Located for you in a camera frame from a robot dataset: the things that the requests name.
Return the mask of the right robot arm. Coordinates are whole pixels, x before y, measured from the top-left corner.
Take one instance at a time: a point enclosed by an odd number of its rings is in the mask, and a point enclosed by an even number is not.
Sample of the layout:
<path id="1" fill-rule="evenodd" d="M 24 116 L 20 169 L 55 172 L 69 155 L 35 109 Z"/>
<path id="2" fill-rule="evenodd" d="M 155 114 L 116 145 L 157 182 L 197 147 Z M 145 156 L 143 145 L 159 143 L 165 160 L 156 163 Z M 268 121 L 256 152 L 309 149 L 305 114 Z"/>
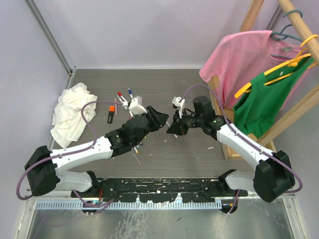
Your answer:
<path id="1" fill-rule="evenodd" d="M 270 203 L 295 185 L 289 157 L 283 151 L 273 152 L 259 145 L 234 124 L 227 124 L 224 116 L 216 115 L 208 97 L 194 98 L 192 111 L 185 108 L 185 100 L 180 97 L 174 97 L 171 105 L 176 111 L 167 133 L 182 136 L 190 128 L 200 128 L 234 149 L 254 170 L 249 174 L 231 169 L 219 176 L 218 189 L 222 195 L 230 196 L 236 190 L 251 191 Z"/>

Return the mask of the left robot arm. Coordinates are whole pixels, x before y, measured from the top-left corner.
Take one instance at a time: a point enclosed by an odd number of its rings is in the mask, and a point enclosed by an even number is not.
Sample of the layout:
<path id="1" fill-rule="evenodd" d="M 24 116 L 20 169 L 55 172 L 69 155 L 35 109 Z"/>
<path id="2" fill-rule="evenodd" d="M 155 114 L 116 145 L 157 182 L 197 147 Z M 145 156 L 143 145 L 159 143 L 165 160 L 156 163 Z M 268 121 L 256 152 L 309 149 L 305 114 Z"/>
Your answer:
<path id="1" fill-rule="evenodd" d="M 100 185 L 95 174 L 91 171 L 76 173 L 71 169 L 130 152 L 147 134 L 163 128 L 168 118 L 167 114 L 148 106 L 146 112 L 133 116 L 121 128 L 95 141 L 58 150 L 38 147 L 24 167 L 32 196 L 43 196 L 55 189 L 97 196 Z"/>

